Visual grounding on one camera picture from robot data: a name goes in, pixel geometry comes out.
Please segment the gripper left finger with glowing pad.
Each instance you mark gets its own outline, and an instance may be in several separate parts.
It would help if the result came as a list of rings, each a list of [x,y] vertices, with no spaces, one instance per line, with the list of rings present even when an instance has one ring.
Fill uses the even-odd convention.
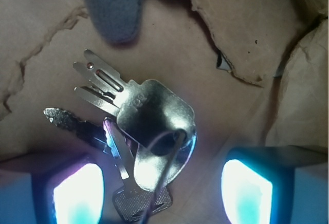
[[[99,223],[103,204],[103,171],[89,154],[1,162],[1,223]]]

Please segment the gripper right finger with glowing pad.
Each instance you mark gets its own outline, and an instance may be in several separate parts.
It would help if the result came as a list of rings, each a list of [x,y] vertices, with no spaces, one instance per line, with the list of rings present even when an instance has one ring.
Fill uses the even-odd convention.
[[[221,193],[230,223],[328,223],[328,149],[235,147]]]

